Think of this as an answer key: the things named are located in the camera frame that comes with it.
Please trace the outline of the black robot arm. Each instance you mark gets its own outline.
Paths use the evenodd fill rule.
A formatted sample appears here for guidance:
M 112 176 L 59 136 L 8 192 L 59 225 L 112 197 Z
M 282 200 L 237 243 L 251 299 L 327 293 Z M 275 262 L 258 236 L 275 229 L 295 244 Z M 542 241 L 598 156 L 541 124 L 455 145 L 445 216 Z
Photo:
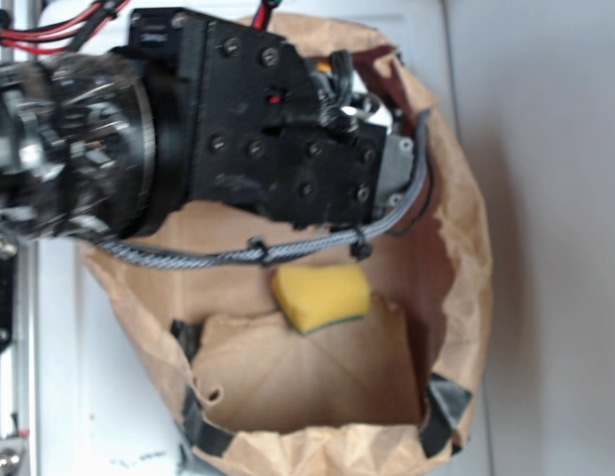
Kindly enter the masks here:
M 380 219 L 425 179 L 413 142 L 286 39 L 184 8 L 135 10 L 127 43 L 0 63 L 0 227 L 128 239 L 210 201 L 299 227 Z

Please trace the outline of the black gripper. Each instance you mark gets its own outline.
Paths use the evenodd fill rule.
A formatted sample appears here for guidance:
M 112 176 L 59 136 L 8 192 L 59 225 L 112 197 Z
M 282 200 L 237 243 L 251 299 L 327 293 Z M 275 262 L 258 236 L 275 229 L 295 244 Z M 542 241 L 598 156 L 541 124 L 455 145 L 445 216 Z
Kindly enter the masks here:
M 262 30 L 140 8 L 119 54 L 138 69 L 155 124 L 143 231 L 196 200 L 297 227 L 355 228 L 414 182 L 414 144 L 394 132 L 349 51 L 305 58 Z

